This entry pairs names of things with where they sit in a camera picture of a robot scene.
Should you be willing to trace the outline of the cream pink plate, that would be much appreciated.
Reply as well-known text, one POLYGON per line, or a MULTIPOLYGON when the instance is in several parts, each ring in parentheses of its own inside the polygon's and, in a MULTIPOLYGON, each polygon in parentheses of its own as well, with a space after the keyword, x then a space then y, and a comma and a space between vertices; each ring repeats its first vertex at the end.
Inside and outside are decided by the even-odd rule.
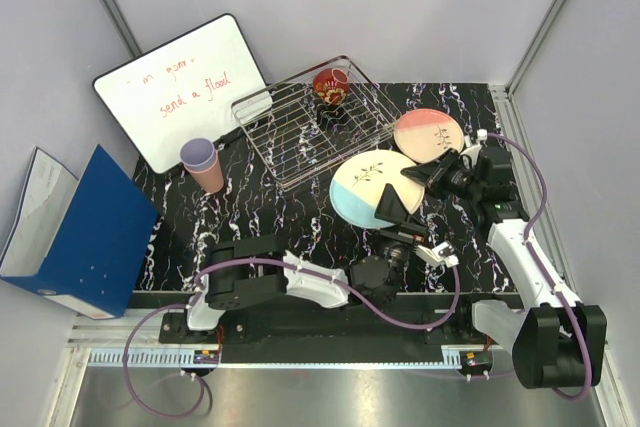
POLYGON ((463 131, 451 116, 426 108, 403 114, 393 137, 399 150, 418 164, 432 162, 449 149, 462 152, 465 145, 463 131))

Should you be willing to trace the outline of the teal plate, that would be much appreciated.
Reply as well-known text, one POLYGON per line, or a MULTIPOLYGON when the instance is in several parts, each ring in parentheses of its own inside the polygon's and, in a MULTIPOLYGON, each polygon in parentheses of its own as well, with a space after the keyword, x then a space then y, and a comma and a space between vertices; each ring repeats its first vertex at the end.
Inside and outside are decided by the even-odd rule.
POLYGON ((424 187, 401 174, 415 163, 391 150, 370 150, 345 161, 335 172, 329 187, 334 211, 346 222, 362 229, 383 229, 393 222, 375 217, 384 187, 391 184, 410 214, 424 198, 424 187))

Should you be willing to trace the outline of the wire dish rack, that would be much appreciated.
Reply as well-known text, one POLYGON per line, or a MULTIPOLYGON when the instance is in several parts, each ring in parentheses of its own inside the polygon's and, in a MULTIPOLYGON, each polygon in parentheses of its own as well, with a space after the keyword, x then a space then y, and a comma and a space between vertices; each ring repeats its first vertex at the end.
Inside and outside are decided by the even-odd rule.
POLYGON ((276 185, 292 190, 389 139, 401 110, 346 55, 333 57, 231 104, 231 112, 276 185), (325 103, 314 77, 340 68, 350 91, 325 103))

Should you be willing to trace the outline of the red floral ceramic bowl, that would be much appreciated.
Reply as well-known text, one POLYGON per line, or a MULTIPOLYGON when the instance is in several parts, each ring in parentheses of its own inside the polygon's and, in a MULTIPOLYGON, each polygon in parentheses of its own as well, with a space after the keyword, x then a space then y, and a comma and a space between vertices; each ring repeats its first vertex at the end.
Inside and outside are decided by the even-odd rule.
POLYGON ((314 77, 313 88, 325 103, 340 105, 350 91, 349 78, 340 68, 327 68, 314 77))

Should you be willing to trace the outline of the pink plastic cup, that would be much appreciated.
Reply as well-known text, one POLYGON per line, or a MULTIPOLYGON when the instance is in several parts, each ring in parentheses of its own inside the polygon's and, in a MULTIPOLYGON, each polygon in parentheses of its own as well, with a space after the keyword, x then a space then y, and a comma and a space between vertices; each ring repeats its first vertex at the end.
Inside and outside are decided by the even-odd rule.
POLYGON ((215 149, 199 162, 184 162, 186 170, 207 193, 217 193, 224 187, 224 175, 215 149))

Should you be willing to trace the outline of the lilac plastic cup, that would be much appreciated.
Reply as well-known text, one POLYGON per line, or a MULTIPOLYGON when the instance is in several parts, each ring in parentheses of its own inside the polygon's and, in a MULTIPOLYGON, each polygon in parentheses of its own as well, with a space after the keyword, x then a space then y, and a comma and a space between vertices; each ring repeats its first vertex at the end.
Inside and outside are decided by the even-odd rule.
POLYGON ((204 171, 216 162, 216 147, 209 139, 194 138, 182 146, 180 159, 186 168, 196 172, 204 171))

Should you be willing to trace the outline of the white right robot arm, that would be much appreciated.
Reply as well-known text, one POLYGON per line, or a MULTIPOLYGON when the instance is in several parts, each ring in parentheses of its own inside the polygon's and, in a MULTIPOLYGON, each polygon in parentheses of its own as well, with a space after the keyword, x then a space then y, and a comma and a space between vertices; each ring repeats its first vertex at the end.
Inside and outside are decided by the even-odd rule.
POLYGON ((560 277, 536 240, 532 223, 509 181, 511 153, 484 146, 476 156, 454 149, 433 162, 402 169, 432 197, 468 202, 476 229, 515 284, 524 313, 496 300, 473 303, 454 318, 466 343, 488 336, 508 351, 516 377, 528 389, 585 394, 601 379, 607 319, 585 304, 560 277))

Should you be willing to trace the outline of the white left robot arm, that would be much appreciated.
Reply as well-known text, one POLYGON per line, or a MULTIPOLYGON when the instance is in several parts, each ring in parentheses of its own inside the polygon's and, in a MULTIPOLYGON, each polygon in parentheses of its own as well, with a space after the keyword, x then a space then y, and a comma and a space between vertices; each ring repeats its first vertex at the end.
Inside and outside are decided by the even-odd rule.
POLYGON ((426 226, 402 205, 397 190, 389 184, 383 189, 374 218, 391 223, 376 233, 377 251, 346 269, 325 268, 297 257, 286 249, 286 239, 277 234, 218 244, 208 264, 234 264, 194 281, 181 331, 193 342, 206 342, 224 313, 284 296, 325 309, 344 308, 362 299, 376 307, 394 300, 403 284, 405 266, 425 240, 426 226))

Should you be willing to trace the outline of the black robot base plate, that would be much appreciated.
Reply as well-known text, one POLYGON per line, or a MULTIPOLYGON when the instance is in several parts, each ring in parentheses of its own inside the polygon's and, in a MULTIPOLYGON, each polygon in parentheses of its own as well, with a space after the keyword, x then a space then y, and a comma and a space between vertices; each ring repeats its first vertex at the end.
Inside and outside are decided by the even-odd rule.
POLYGON ((402 294, 384 306, 387 315, 416 324, 432 323, 449 306, 456 307, 455 314, 444 325, 426 332, 388 323, 362 304, 324 309, 310 301, 286 296, 227 312, 211 331, 189 330, 181 312, 166 314, 161 321, 159 341, 193 347, 221 341, 222 348, 278 346, 330 352, 369 349, 408 352, 422 345, 478 346, 483 337, 471 328, 471 304, 493 297, 491 293, 466 293, 458 299, 450 294, 402 294))

